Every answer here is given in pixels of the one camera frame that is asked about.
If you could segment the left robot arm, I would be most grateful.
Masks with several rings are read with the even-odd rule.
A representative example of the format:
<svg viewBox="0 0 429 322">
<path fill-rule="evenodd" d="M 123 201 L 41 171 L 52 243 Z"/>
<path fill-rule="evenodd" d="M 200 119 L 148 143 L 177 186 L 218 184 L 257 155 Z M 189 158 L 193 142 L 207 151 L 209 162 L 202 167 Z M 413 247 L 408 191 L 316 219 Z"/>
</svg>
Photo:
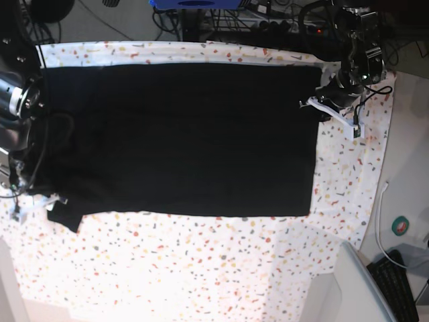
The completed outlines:
<svg viewBox="0 0 429 322">
<path fill-rule="evenodd" d="M 305 5 L 298 15 L 298 27 L 308 49 L 311 45 L 304 20 L 320 8 L 326 12 L 327 26 L 341 55 L 341 67 L 328 84 L 316 88 L 315 96 L 308 98 L 304 106 L 319 110 L 323 121 L 334 118 L 342 123 L 346 138 L 363 138 L 365 125 L 360 115 L 366 102 L 393 92 L 391 86 L 374 88 L 386 76 L 378 13 L 371 10 L 369 1 L 315 1 Z"/>
</svg>

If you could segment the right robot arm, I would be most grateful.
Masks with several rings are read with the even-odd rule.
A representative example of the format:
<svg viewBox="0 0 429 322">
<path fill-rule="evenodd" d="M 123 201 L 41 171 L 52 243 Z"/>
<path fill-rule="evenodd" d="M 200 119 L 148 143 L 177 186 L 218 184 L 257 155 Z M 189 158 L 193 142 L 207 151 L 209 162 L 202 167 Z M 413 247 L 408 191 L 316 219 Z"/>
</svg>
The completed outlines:
<svg viewBox="0 0 429 322">
<path fill-rule="evenodd" d="M 1 34 L 1 188 L 8 192 L 2 198 L 43 195 L 47 205 L 65 202 L 43 167 L 73 128 L 69 114 L 52 111 L 36 47 L 20 34 Z"/>
</svg>

